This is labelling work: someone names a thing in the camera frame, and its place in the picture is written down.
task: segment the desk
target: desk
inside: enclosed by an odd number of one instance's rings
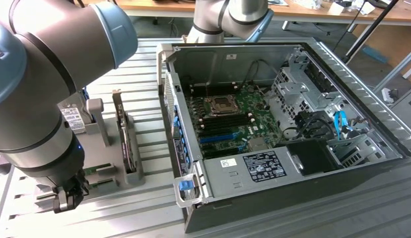
[[[96,3],[103,0],[84,0],[85,4]],[[350,23],[355,12],[345,12],[341,15],[329,15],[327,10],[330,3],[322,2],[318,10],[310,10],[295,4],[291,0],[286,0],[288,6],[274,6],[274,21],[302,21],[302,22],[329,22],[329,23]],[[156,17],[194,17],[195,4],[172,0],[116,0],[119,7],[128,16],[156,16]],[[366,16],[359,15],[354,21],[355,24],[370,24],[382,12],[374,9]],[[411,26],[411,5],[400,1],[387,13],[382,25],[405,25]]]

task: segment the metal workbench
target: metal workbench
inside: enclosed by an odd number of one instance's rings
[[[113,117],[111,90],[121,90],[135,119],[144,185],[85,200],[73,211],[34,213],[33,181],[12,169],[0,178],[0,238],[411,237],[411,160],[342,194],[183,233],[155,86],[155,46],[171,42],[140,39],[136,54],[86,87],[89,97],[105,103],[105,118]]]

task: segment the black cable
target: black cable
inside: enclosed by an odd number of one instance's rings
[[[347,63],[350,60],[350,57],[355,54],[355,52],[359,50],[363,42],[366,41],[366,39],[369,38],[370,34],[373,33],[375,27],[378,26],[379,22],[382,21],[383,17],[386,16],[387,12],[390,11],[390,9],[393,8],[393,6],[395,5],[395,3],[398,2],[398,0],[390,0],[386,8],[383,9],[382,13],[378,15],[378,17],[375,18],[375,20],[373,21],[371,25],[369,26],[369,28],[362,32],[362,34],[359,35],[357,41],[354,42],[354,44],[351,45],[349,51],[346,52],[345,56],[342,57],[342,62]]]
[[[335,30],[325,31],[323,29],[321,29],[321,28],[315,25],[315,23],[313,23],[313,26],[314,26],[318,30],[321,30],[322,32],[325,32],[325,33],[326,33],[326,36],[329,36],[331,32],[335,32],[335,31],[343,29],[343,27],[339,27],[339,28],[335,29]]]
[[[331,50],[333,52],[335,51],[335,48],[337,48],[337,46],[338,46],[338,44],[339,44],[339,42],[341,42],[341,39],[343,38],[343,36],[345,36],[345,34],[346,34],[346,32],[347,32],[349,27],[353,25],[353,22],[355,21],[355,19],[357,19],[357,17],[358,17],[358,14],[359,14],[359,11],[361,11],[361,9],[362,9],[362,7],[363,7],[365,2],[366,2],[366,0],[362,1],[359,10],[357,11],[355,16],[353,17],[353,19],[351,19],[351,21],[350,21],[350,24],[346,26],[346,29],[345,29],[345,31],[343,31],[343,33],[342,33],[342,35],[341,35],[341,37],[339,37],[339,39],[338,39],[338,42],[337,42],[335,46],[333,47],[333,50]]]
[[[251,72],[251,68],[252,68],[252,66],[255,65],[255,66],[256,66],[256,67],[255,67],[255,72],[254,72],[254,74],[252,74],[252,76],[251,76],[251,80],[250,80],[251,83],[254,82],[254,78],[255,78],[256,73],[258,73],[258,67],[259,67],[259,64],[258,64],[258,63],[259,63],[259,62],[262,62],[262,63],[271,69],[271,71],[272,71],[272,72],[275,73],[275,75],[276,75],[276,70],[275,70],[275,68],[270,65],[270,63],[268,63],[264,59],[254,60],[254,61],[251,62],[251,64],[250,64],[250,67],[248,67],[247,71],[246,71],[246,75],[244,75],[244,78],[243,78],[243,80],[242,80],[242,83],[240,83],[239,88],[242,88],[243,84],[246,83],[247,78],[248,78],[248,74],[250,74],[250,72]]]
[[[84,8],[84,4],[82,4],[81,0],[77,0],[77,3],[80,5],[80,7]]]
[[[111,2],[117,6],[117,3],[115,2],[115,0],[107,0],[107,2]]]
[[[169,34],[168,34],[168,38],[171,37],[171,33],[172,33],[172,23],[169,24]]]
[[[333,134],[333,130],[331,130],[331,127],[330,125],[325,122],[325,120],[319,119],[319,118],[313,118],[309,120],[309,122],[303,125],[302,129],[299,130],[297,136],[294,137],[294,139],[299,138],[299,136],[302,135],[303,131],[306,130],[306,128],[309,127],[310,123],[314,122],[314,121],[319,121],[323,126],[329,129],[330,131],[330,135],[331,135],[331,139],[334,139],[334,134]]]

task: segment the electronic component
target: electronic component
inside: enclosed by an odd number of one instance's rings
[[[188,174],[175,178],[173,186],[194,181],[183,198],[175,192],[176,204],[187,212],[185,232],[290,206],[298,199],[305,202],[346,191],[401,158],[404,151],[390,143],[393,135],[370,112],[383,105],[373,101],[373,94],[361,96],[367,89],[359,88],[355,76],[311,41],[173,48],[167,68],[184,90],[167,88],[179,105],[191,153]],[[260,57],[254,72],[248,65]],[[337,63],[325,68],[323,61]],[[164,85],[171,83],[165,78]],[[206,84],[198,95],[196,87],[187,87],[195,84]],[[333,121],[339,111],[346,120],[366,118],[362,135],[335,138]],[[260,205],[246,209],[255,203]]]
[[[123,109],[123,102],[120,97],[120,92],[112,91],[112,101],[116,110],[116,119],[117,119],[117,128],[120,133],[120,141],[121,141],[121,152],[123,152],[123,164],[125,173],[132,173],[136,171],[136,164],[133,162],[133,154],[131,150],[131,142],[128,137],[128,118]]]
[[[199,119],[199,129],[202,130],[215,130],[227,127],[240,126],[248,124],[250,119],[244,114],[220,116]]]
[[[206,98],[211,104],[212,115],[234,114],[239,112],[238,105],[231,95]]]
[[[327,140],[333,139],[333,121],[325,111],[311,113],[302,111],[294,117],[294,122],[305,138],[322,137]]]
[[[216,135],[212,137],[199,138],[199,144],[223,141],[223,140],[232,140],[236,138],[238,133],[231,133],[228,135]]]
[[[287,143],[287,151],[292,159],[298,159],[297,167],[302,175],[330,172],[342,168],[334,160],[325,140],[305,140]]]
[[[264,143],[264,139],[262,137],[251,138],[247,141],[247,147],[248,147],[250,151],[266,150],[267,145]]]

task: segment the connector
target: connector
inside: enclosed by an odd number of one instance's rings
[[[234,140],[236,138],[238,133],[231,133],[228,135],[218,135],[212,137],[199,138],[199,144],[223,141],[223,140]]]

